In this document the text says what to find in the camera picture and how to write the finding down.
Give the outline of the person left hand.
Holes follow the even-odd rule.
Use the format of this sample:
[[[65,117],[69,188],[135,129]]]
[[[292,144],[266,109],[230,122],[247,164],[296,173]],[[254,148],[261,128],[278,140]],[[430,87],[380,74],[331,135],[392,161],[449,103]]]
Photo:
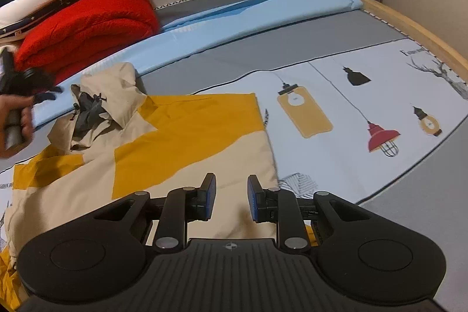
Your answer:
[[[32,141],[32,96],[1,95],[1,158],[11,158]]]

